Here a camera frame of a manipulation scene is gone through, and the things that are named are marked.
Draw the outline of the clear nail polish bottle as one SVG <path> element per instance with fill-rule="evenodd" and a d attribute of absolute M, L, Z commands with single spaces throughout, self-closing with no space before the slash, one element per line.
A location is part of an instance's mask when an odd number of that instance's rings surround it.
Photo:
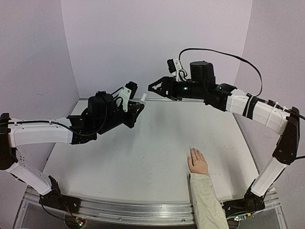
<path fill-rule="evenodd" d="M 143 93 L 143 95 L 141 96 L 140 100 L 137 101 L 137 104 L 140 104 L 140 105 L 146 105 L 146 96 L 147 94 Z"/>

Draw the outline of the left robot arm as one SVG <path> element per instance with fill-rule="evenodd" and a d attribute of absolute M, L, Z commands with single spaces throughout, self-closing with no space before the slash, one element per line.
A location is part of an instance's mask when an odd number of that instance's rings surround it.
<path fill-rule="evenodd" d="M 133 128 L 145 107 L 146 94 L 137 102 L 134 92 L 127 87 L 114 96 L 105 91 L 88 99 L 81 115 L 70 115 L 57 120 L 11 119 L 8 113 L 0 116 L 0 168 L 34 188 L 53 208 L 64 205 L 58 182 L 32 167 L 17 151 L 19 146 L 62 143 L 70 145 L 95 141 L 113 128 L 124 124 Z"/>

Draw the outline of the beige sleeved forearm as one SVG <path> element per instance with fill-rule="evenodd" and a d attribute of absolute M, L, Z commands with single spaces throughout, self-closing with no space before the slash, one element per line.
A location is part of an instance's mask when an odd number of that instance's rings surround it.
<path fill-rule="evenodd" d="M 211 177 L 191 173 L 190 188 L 197 228 L 229 228 L 222 205 L 217 199 Z"/>

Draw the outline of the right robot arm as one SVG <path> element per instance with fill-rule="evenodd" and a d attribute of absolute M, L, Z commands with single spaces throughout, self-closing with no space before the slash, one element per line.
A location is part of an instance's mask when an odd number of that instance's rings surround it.
<path fill-rule="evenodd" d="M 234 85 L 217 84 L 210 62 L 190 63 L 191 78 L 182 79 L 184 69 L 179 61 L 168 61 L 171 76 L 164 76 L 148 86 L 148 91 L 174 101 L 201 100 L 222 112 L 229 112 L 255 123 L 254 130 L 271 134 L 274 151 L 250 186 L 250 193 L 262 197 L 282 172 L 297 159 L 300 141 L 300 111 L 273 100 L 246 93 Z"/>

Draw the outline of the mannequin hand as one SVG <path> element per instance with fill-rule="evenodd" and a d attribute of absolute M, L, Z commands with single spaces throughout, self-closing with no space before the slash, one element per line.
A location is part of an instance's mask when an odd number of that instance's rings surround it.
<path fill-rule="evenodd" d="M 208 175 L 208 164 L 203 156 L 203 154 L 195 149 L 190 149 L 191 155 L 188 157 L 188 167 L 191 173 Z"/>

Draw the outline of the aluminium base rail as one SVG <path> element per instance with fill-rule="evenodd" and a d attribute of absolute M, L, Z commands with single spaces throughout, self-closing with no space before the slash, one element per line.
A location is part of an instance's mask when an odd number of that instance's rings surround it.
<path fill-rule="evenodd" d="M 195 227 L 190 203 L 140 204 L 81 198 L 78 213 L 43 207 L 40 196 L 27 188 L 15 219 L 15 229 L 185 228 Z M 265 208 L 227 219 L 232 229 L 286 229 L 287 223 L 275 191 L 267 193 Z"/>

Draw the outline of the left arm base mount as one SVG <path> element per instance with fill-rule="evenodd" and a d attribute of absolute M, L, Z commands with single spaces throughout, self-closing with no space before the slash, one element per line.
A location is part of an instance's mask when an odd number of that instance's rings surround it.
<path fill-rule="evenodd" d="M 47 194 L 40 196 L 39 203 L 43 207 L 78 213 L 81 199 L 62 194 L 58 182 L 52 176 L 49 176 L 49 179 L 51 181 L 51 190 Z"/>

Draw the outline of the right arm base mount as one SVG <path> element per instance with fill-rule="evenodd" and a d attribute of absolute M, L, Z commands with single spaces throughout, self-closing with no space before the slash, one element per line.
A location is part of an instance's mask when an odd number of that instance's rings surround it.
<path fill-rule="evenodd" d="M 248 213 L 255 213 L 265 208 L 264 198 L 266 192 L 262 196 L 257 196 L 248 188 L 244 197 L 241 199 L 229 200 L 223 203 L 223 210 L 227 219 Z"/>

